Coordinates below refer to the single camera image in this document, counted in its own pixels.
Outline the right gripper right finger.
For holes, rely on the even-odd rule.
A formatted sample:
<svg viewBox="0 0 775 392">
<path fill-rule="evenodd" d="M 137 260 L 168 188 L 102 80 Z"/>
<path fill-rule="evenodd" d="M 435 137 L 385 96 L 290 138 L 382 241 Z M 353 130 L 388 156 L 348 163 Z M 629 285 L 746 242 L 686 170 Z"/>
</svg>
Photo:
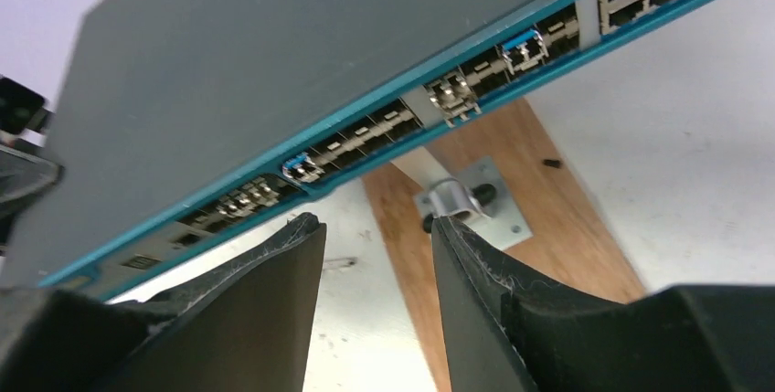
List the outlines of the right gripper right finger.
<svg viewBox="0 0 775 392">
<path fill-rule="evenodd" d="M 626 391 L 618 304 L 496 249 L 456 218 L 431 228 L 455 391 Z"/>
</svg>

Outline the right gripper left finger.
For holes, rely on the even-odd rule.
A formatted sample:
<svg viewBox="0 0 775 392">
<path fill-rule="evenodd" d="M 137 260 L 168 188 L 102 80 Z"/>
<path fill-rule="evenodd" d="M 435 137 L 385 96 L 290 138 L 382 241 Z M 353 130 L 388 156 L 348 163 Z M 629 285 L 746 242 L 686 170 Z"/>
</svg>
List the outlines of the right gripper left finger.
<svg viewBox="0 0 775 392">
<path fill-rule="evenodd" d="M 302 390 L 326 232 L 303 213 L 190 281 L 121 302 L 151 335 L 96 390 Z"/>
</svg>

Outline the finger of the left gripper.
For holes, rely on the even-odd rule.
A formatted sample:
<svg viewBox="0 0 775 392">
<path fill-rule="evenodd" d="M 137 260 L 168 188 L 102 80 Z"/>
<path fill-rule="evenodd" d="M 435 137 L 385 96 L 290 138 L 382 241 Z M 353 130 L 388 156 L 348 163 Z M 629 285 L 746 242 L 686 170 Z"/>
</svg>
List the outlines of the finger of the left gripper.
<svg viewBox="0 0 775 392">
<path fill-rule="evenodd" d="M 54 187 L 64 173 L 61 163 L 41 157 L 31 144 L 1 144 L 1 219 L 25 210 Z"/>
</svg>

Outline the teal grey network switch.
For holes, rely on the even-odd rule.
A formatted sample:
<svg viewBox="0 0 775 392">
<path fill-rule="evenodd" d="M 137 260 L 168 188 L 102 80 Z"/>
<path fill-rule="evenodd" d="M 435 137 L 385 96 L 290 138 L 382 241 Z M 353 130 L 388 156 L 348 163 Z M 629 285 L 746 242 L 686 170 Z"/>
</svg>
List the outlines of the teal grey network switch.
<svg viewBox="0 0 775 392">
<path fill-rule="evenodd" d="M 710 1 L 101 0 L 1 282 L 108 300 Z M 528 28 L 548 57 L 514 76 Z"/>
</svg>

